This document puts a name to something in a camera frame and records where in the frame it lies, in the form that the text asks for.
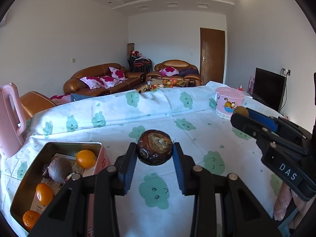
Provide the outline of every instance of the air vent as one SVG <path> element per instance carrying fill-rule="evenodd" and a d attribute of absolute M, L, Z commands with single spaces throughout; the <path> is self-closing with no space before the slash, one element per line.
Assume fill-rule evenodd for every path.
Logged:
<path fill-rule="evenodd" d="M 209 5 L 210 5 L 209 3 L 200 3 L 200 2 L 197 2 L 198 8 L 208 9 Z"/>
<path fill-rule="evenodd" d="M 138 9 L 140 9 L 141 11 L 144 10 L 148 10 L 149 8 L 147 7 L 147 5 L 142 5 L 142 6 L 137 6 Z"/>
<path fill-rule="evenodd" d="M 167 4 L 168 7 L 177 7 L 178 6 L 178 2 L 165 2 L 165 4 Z"/>

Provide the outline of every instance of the pink kettle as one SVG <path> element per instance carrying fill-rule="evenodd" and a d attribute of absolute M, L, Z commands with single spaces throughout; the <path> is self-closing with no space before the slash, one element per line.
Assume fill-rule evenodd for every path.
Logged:
<path fill-rule="evenodd" d="M 10 102 L 12 97 L 20 127 L 16 121 Z M 15 84 L 0 87 L 0 155 L 3 158 L 12 157 L 24 143 L 22 133 L 26 128 L 19 92 Z"/>

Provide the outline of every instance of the purple blanket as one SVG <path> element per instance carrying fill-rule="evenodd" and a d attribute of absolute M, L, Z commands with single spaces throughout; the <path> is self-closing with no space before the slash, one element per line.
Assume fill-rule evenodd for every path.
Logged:
<path fill-rule="evenodd" d="M 179 71 L 179 74 L 177 76 L 186 76 L 186 75 L 199 75 L 199 72 L 197 69 L 181 69 Z"/>

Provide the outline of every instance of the wooden door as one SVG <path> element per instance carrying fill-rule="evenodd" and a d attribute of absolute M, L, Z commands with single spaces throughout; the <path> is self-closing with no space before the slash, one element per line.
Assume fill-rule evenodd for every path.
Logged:
<path fill-rule="evenodd" d="M 225 62 L 225 31 L 200 28 L 202 84 L 209 81 L 223 83 Z"/>

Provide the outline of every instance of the orange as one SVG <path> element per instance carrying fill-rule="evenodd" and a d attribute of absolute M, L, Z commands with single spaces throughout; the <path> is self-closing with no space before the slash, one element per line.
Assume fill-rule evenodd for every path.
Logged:
<path fill-rule="evenodd" d="M 36 187 L 36 196 L 43 206 L 48 206 L 54 194 L 52 189 L 45 183 L 39 183 Z"/>
<path fill-rule="evenodd" d="M 22 220 L 28 232 L 32 230 L 39 217 L 40 214 L 32 210 L 28 210 L 24 213 Z"/>
<path fill-rule="evenodd" d="M 87 169 L 95 166 L 97 157 L 90 150 L 81 150 L 77 153 L 76 161 L 80 167 Z"/>

